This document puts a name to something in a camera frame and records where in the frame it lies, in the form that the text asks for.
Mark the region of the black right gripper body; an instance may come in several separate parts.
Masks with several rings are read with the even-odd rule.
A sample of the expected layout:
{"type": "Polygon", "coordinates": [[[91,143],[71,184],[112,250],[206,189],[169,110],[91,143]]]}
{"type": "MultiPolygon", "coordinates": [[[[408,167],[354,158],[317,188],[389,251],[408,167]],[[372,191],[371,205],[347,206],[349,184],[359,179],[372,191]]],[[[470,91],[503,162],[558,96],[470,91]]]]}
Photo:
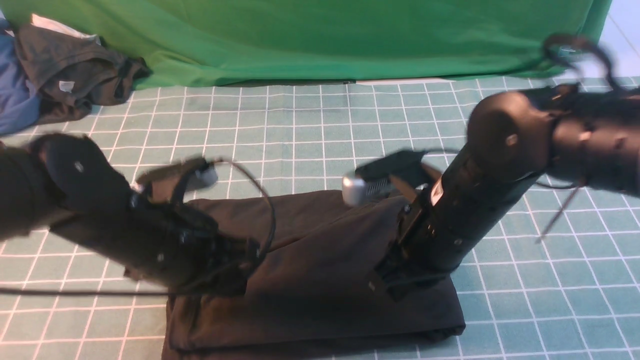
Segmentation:
{"type": "Polygon", "coordinates": [[[420,200],[405,205],[398,214],[397,232],[382,259],[369,273],[369,289],[398,302],[411,293],[431,289],[448,272],[430,264],[426,243],[432,239],[429,206],[420,200]]]}

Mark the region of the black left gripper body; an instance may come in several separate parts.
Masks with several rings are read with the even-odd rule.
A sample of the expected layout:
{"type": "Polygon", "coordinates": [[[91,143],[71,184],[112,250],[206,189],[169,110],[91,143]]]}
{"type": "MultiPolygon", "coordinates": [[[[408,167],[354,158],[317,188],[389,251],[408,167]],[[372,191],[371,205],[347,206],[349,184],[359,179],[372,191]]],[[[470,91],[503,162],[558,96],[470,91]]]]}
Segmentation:
{"type": "Polygon", "coordinates": [[[153,245],[149,264],[130,267],[130,278],[165,287],[169,296],[241,297],[259,259],[259,242],[233,237],[205,212],[170,199],[131,200],[141,239],[153,245]]]}

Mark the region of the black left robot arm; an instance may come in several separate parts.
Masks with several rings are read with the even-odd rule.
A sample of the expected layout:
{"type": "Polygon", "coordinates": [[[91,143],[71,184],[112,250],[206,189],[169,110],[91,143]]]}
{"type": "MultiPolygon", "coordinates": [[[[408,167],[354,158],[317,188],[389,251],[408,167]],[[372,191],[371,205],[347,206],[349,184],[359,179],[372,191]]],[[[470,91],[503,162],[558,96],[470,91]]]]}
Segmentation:
{"type": "Polygon", "coordinates": [[[184,203],[185,194],[212,187],[215,166],[227,158],[195,156],[154,168],[135,186],[111,166],[88,136],[46,133],[23,146],[1,146],[1,239],[48,228],[71,243],[125,267],[136,281],[166,291],[39,291],[2,294],[53,297],[242,296],[275,237],[274,205],[263,243],[221,231],[208,214],[184,203]]]}

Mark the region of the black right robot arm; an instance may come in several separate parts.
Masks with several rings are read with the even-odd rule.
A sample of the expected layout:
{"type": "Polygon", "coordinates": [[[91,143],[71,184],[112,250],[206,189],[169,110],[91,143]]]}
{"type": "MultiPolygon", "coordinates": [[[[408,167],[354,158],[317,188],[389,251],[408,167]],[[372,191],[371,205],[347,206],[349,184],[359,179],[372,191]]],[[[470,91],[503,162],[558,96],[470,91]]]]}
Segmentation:
{"type": "Polygon", "coordinates": [[[639,89],[582,92],[578,84],[505,91],[471,112],[466,143],[409,200],[368,287],[398,301],[438,284],[543,175],[574,189],[639,196],[639,89]]]}

